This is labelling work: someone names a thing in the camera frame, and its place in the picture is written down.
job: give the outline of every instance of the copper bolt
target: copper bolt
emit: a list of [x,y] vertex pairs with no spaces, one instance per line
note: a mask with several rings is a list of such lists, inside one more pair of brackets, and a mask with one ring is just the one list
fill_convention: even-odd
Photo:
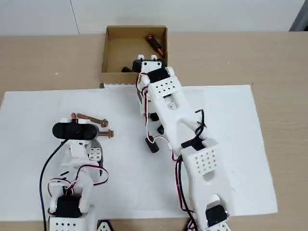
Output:
[[77,119],[76,114],[74,112],[72,112],[71,117],[72,119]]
[[83,114],[80,114],[80,113],[77,114],[77,117],[81,118],[81,119],[89,119],[93,123],[100,124],[102,126],[102,128],[108,126],[108,120],[106,120],[106,119],[97,119],[97,118],[93,118],[91,116],[83,115]]
[[108,138],[111,138],[114,136],[114,131],[108,130],[108,131],[100,131],[99,136],[108,136]]

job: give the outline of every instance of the white wire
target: white wire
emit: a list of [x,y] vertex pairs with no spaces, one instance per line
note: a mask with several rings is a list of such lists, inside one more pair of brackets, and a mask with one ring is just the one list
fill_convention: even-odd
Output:
[[50,179],[50,180],[48,181],[48,184],[47,184],[48,189],[49,189],[49,184],[50,184],[50,183],[59,184],[59,185],[61,185],[61,186],[65,186],[65,189],[68,189],[69,186],[70,186],[72,183],[74,183],[74,182],[69,183],[69,181],[66,181],[66,180],[63,180],[63,179],[53,178],[53,179]]
[[146,128],[146,136],[147,136],[147,139],[148,139],[148,141],[149,141],[151,144],[153,144],[153,143],[155,142],[155,140],[157,140],[157,139],[163,139],[164,141],[167,142],[168,148],[170,149],[171,155],[172,155],[172,153],[173,153],[172,147],[171,147],[169,141],[168,141],[165,137],[163,137],[163,136],[155,136],[154,139],[153,139],[153,141],[151,141],[151,139],[150,139],[150,137],[149,137],[149,130],[148,130],[148,123],[149,123],[149,114],[148,114],[148,111],[149,111],[149,102],[148,102],[148,99],[146,98],[146,94],[147,94],[147,92],[144,93],[144,103],[145,103],[145,112],[144,112],[144,114],[145,114],[145,117],[146,117],[145,128]]

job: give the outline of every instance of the white wall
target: white wall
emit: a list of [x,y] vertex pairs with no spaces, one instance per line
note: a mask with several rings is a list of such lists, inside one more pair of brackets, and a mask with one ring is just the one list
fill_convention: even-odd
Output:
[[167,25],[169,31],[288,31],[303,2],[0,0],[0,35],[102,33],[107,25],[150,24]]
[[69,0],[0,0],[0,35],[78,34]]

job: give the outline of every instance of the black wire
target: black wire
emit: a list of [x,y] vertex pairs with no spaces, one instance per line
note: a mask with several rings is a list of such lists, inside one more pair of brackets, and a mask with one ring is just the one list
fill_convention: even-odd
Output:
[[44,222],[44,231],[47,231],[47,224],[46,224],[46,216],[45,216],[45,207],[44,207],[44,199],[43,199],[43,193],[42,193],[42,181],[43,181],[43,174],[45,171],[45,168],[47,166],[47,164],[49,163],[49,161],[52,159],[52,157],[57,153],[57,151],[59,151],[59,149],[67,142],[68,140],[65,140],[63,142],[61,142],[61,144],[56,148],[56,150],[54,150],[54,152],[48,157],[48,159],[46,160],[43,169],[40,173],[40,177],[39,177],[39,197],[40,197],[40,203],[42,205],[42,213],[43,213],[43,222]]
[[195,131],[196,137],[194,139],[198,138],[202,134],[204,128],[206,128],[206,125],[204,123],[204,110],[200,109],[196,111],[195,113],[199,113],[199,112],[201,112],[202,118],[201,118],[201,122],[197,121],[197,123],[200,124],[200,126]]
[[188,205],[187,205],[186,200],[185,200],[185,197],[184,197],[184,192],[183,192],[183,187],[182,187],[182,179],[181,179],[181,165],[182,165],[182,161],[183,161],[183,158],[180,155],[178,160],[177,160],[177,162],[179,163],[178,180],[179,180],[179,186],[180,186],[180,193],[181,193],[181,197],[182,197],[182,201],[183,201],[184,207],[185,207],[185,209],[186,209],[186,211],[188,213],[188,216],[192,220],[194,229],[197,230],[197,223],[196,223],[195,219],[193,218],[193,215],[192,215],[191,211],[189,210]]

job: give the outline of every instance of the black rubber foot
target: black rubber foot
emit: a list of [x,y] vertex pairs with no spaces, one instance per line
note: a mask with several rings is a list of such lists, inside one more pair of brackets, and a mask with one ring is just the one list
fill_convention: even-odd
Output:
[[158,121],[159,120],[157,113],[151,113],[150,118],[151,118],[152,121]]
[[164,129],[164,127],[163,127],[163,125],[162,125],[162,124],[161,124],[161,125],[157,128],[157,132],[158,132],[159,134],[161,134],[161,135],[163,135],[163,134],[164,134],[165,129]]
[[111,223],[110,223],[110,220],[98,220],[97,222],[97,231],[101,231],[101,230],[108,230],[107,228],[109,227],[109,229],[111,231],[114,231]]
[[152,153],[157,153],[159,151],[159,147],[156,142],[151,143],[148,138],[145,138],[145,142],[148,145],[149,149],[151,150]]

